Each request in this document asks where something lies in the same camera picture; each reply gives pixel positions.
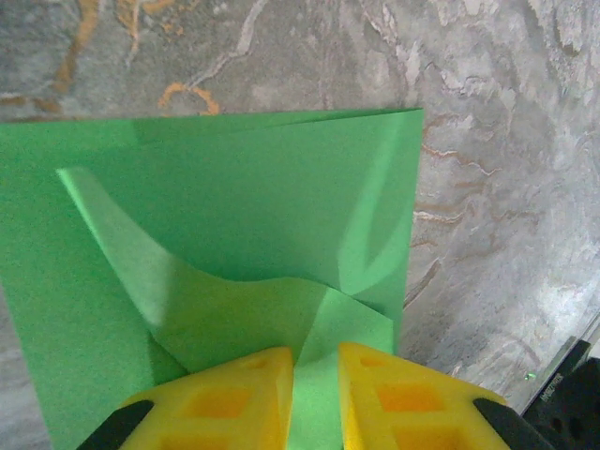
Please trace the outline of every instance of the green cardboard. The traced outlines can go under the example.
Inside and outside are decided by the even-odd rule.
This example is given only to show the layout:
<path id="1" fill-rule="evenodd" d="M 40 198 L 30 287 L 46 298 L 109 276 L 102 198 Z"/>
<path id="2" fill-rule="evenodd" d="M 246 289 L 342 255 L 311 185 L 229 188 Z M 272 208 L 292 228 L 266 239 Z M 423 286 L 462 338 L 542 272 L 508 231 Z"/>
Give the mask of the green cardboard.
<path id="1" fill-rule="evenodd" d="M 339 449 L 338 343 L 397 336 L 422 120 L 1 126 L 0 277 L 54 447 L 135 392 L 290 345 L 289 448 Z"/>

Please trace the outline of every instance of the yellow plastic object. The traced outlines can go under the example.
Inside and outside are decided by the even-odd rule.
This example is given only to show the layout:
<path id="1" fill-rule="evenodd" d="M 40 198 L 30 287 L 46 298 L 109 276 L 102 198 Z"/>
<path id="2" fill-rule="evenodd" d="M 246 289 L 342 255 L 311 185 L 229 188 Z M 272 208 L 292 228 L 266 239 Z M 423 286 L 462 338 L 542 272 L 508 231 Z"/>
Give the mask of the yellow plastic object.
<path id="1" fill-rule="evenodd" d="M 364 345 L 339 346 L 345 450 L 508 450 L 473 406 L 502 397 Z"/>
<path id="2" fill-rule="evenodd" d="M 123 405 L 155 403 L 121 450 L 285 450 L 292 387 L 288 347 L 162 384 Z"/>

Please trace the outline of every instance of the green paper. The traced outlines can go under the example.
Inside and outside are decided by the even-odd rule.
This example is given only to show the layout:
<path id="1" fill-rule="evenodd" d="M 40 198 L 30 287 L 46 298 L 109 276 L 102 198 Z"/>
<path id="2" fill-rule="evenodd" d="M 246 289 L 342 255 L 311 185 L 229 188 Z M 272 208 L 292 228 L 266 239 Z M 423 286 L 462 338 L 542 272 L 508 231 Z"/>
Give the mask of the green paper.
<path id="1" fill-rule="evenodd" d="M 399 323 L 422 117 L 1 126 L 0 276 L 55 448 L 137 391 L 291 345 L 289 448 L 338 449 L 336 347 L 390 351 Z"/>

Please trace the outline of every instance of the black rubber pad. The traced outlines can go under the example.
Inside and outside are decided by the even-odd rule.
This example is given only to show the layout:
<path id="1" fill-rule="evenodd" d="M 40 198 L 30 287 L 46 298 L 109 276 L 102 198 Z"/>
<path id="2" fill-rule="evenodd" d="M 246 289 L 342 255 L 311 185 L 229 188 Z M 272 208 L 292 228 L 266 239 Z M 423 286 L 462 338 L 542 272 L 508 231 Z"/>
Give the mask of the black rubber pad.
<path id="1" fill-rule="evenodd" d="M 118 450 L 153 407 L 152 401 L 141 400 L 116 410 L 77 450 Z"/>

